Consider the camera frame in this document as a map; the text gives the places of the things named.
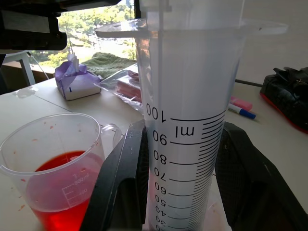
white wall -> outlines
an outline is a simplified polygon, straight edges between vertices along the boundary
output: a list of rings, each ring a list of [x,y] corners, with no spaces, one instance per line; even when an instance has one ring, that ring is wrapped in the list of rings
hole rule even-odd
[[[289,25],[286,34],[249,37],[237,79],[263,83],[273,68],[308,66],[308,0],[246,0],[243,18]]]

window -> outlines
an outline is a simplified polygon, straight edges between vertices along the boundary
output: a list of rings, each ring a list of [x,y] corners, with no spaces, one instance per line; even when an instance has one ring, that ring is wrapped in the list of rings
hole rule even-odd
[[[99,7],[66,12],[58,18],[59,30],[67,34],[67,47],[62,51],[31,51],[39,64],[50,70],[66,60],[69,53],[75,53],[79,63],[87,61],[97,52],[136,59],[135,44],[131,38],[99,38],[95,29],[107,23],[121,22],[135,18],[134,0],[122,0],[109,7]]]

green towel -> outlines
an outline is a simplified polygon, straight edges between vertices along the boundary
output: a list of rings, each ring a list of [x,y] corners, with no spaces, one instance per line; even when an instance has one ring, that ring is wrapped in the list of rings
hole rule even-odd
[[[103,79],[108,78],[115,72],[136,63],[136,60],[124,59],[113,54],[97,52],[93,57],[82,64],[87,65],[89,71]]]

white cable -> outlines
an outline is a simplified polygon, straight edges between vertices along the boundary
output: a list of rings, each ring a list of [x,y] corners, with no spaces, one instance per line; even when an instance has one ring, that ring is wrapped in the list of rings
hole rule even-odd
[[[45,73],[45,71],[43,70],[43,68],[39,65],[38,61],[33,57],[33,55],[29,55],[32,59],[34,59],[34,61],[38,64],[38,66],[40,67],[40,69],[42,70],[42,72],[45,74],[46,78],[48,78],[47,74]]]

plastic measuring cup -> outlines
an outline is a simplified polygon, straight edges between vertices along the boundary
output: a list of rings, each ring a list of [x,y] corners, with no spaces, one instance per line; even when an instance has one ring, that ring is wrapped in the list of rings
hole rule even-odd
[[[134,37],[150,158],[152,230],[203,230],[224,115],[249,34],[287,26],[242,20],[243,0],[141,0],[146,19],[106,25]]]
[[[58,114],[24,125],[0,146],[0,169],[48,231],[79,230],[105,160],[101,135],[111,129],[114,147],[121,138],[117,126],[102,127],[84,114]],[[35,172],[63,153],[66,164]]]

